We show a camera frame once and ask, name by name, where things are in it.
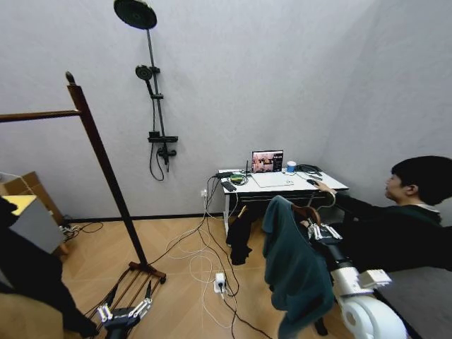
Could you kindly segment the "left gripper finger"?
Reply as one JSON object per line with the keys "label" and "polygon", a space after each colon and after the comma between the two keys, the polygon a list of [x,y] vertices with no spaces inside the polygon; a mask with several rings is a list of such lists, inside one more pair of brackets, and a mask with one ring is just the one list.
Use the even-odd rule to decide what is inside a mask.
{"label": "left gripper finger", "polygon": [[101,302],[100,306],[97,308],[97,312],[100,316],[101,322],[103,323],[113,319],[113,314],[112,311],[110,310],[110,306],[114,301],[118,286],[119,284],[117,283],[107,294],[105,300]]}
{"label": "left gripper finger", "polygon": [[153,300],[151,299],[152,294],[152,281],[150,280],[148,286],[145,291],[145,298],[142,302],[140,302],[132,311],[132,318],[140,318],[142,319],[149,311]]}

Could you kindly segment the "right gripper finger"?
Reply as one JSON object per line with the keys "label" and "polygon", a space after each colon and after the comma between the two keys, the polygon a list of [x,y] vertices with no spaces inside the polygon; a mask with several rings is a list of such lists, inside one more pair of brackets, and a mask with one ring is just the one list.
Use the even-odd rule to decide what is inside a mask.
{"label": "right gripper finger", "polygon": [[308,238],[312,240],[320,240],[320,229],[319,226],[312,222],[310,219],[301,221],[301,225],[305,226],[307,229]]}
{"label": "right gripper finger", "polygon": [[332,227],[330,226],[320,226],[320,240],[335,240],[340,241],[343,237]]}

